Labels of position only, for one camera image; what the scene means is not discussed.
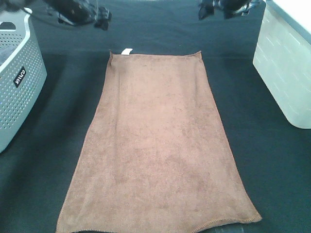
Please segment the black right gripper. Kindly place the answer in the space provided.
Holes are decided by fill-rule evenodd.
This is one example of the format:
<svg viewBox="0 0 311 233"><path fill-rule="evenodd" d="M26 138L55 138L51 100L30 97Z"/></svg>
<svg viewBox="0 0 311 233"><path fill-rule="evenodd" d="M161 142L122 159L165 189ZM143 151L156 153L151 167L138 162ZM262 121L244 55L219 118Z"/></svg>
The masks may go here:
<svg viewBox="0 0 311 233"><path fill-rule="evenodd" d="M224 19L246 16L251 9L260 4L260 0L202 0L199 4L198 18L203 20L214 15L214 7L223 12Z"/></svg>

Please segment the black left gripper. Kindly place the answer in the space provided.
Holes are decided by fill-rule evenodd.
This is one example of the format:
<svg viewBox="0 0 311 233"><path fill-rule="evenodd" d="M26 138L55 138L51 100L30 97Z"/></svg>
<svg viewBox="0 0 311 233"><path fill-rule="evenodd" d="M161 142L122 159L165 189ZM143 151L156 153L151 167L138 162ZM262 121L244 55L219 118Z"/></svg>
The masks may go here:
<svg viewBox="0 0 311 233"><path fill-rule="evenodd" d="M98 13L94 4L88 0L46 0L48 14L56 12L58 23L68 25L86 25L95 21L94 27L108 30L112 18L111 12L99 7Z"/></svg>

